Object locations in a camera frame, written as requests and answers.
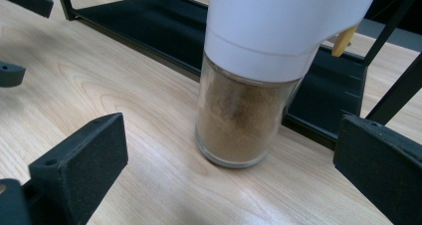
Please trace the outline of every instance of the table surface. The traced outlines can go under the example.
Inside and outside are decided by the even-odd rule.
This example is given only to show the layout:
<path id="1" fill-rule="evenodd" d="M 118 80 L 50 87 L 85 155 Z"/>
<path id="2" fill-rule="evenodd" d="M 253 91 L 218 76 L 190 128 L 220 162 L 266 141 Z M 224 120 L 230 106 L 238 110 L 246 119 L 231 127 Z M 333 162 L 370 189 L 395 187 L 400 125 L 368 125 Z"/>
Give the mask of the table surface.
<path id="1" fill-rule="evenodd" d="M 207 161 L 196 146 L 198 83 L 77 21 L 60 0 L 50 19 L 0 0 L 0 60 L 27 69 L 0 89 L 0 178 L 96 117 L 123 113 L 128 166 L 90 224 L 389 224 L 332 164 L 333 152 L 281 127 L 247 169 Z M 75 8 L 117 0 L 72 0 Z M 356 35 L 349 51 L 372 39 Z M 418 52 L 387 44 L 369 68 L 366 116 Z M 387 125 L 422 142 L 422 95 Z"/>

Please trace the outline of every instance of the glass jar bottom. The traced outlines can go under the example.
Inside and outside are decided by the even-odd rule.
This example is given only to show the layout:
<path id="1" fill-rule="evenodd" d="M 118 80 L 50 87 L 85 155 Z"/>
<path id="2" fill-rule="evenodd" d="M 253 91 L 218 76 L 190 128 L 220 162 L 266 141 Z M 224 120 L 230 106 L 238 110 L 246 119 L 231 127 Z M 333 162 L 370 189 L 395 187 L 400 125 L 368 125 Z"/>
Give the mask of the glass jar bottom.
<path id="1" fill-rule="evenodd" d="M 258 163 L 259 161 L 263 160 L 264 157 L 267 155 L 267 152 L 263 152 L 260 156 L 246 161 L 246 162 L 232 162 L 232 161 L 227 161 L 224 159 L 221 159 L 217 156 L 215 156 L 214 154 L 212 154 L 211 152 L 209 152 L 206 149 L 206 146 L 204 144 L 204 140 L 201 138 L 201 135 L 199 135 L 199 131 L 198 128 L 195 128 L 195 135 L 196 135 L 196 140 L 197 140 L 197 144 L 199 147 L 199 150 L 201 150 L 201 152 L 205 155 L 206 158 L 208 158 L 210 161 L 224 166 L 224 167 L 229 167 L 229 168 L 246 168 L 246 167 L 250 167 L 252 165 L 255 165 L 256 163 Z"/>

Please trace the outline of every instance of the light wood surface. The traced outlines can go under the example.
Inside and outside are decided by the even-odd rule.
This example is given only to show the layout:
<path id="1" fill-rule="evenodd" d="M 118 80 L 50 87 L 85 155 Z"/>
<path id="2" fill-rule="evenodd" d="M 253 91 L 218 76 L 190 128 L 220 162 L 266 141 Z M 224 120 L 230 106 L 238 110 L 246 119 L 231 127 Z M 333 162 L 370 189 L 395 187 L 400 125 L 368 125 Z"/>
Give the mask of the light wood surface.
<path id="1" fill-rule="evenodd" d="M 198 84 L 77 22 L 60 1 L 50 19 L 0 0 L 0 60 L 26 67 L 0 89 L 0 178 L 86 122 L 124 116 L 128 166 L 90 224 L 389 224 L 332 164 L 333 152 L 285 128 L 268 156 L 234 170 L 209 163 L 194 137 Z M 76 8 L 116 0 L 72 0 Z M 372 42 L 355 36 L 348 50 Z M 417 52 L 386 45 L 369 68 L 366 116 Z M 422 142 L 419 93 L 388 124 Z"/>

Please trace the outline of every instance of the white lid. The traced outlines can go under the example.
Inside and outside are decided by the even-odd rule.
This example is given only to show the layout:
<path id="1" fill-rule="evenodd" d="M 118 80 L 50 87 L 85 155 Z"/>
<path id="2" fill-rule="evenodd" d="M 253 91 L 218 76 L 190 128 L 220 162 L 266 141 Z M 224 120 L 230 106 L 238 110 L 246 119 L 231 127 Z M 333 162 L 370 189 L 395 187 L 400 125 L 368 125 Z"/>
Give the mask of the white lid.
<path id="1" fill-rule="evenodd" d="M 219 67 L 262 82 L 308 71 L 319 44 L 358 24 L 372 0 L 210 0 L 205 53 Z"/>

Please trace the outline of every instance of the glass jar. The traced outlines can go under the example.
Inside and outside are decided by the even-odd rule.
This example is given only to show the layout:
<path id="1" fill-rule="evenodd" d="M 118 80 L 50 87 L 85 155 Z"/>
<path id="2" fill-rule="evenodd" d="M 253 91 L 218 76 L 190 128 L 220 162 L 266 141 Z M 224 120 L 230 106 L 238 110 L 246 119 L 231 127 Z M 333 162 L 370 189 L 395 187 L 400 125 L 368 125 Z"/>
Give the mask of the glass jar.
<path id="1" fill-rule="evenodd" d="M 248 167 L 266 155 L 300 80 L 265 83 L 233 75 L 204 54 L 196 137 L 211 161 Z"/>

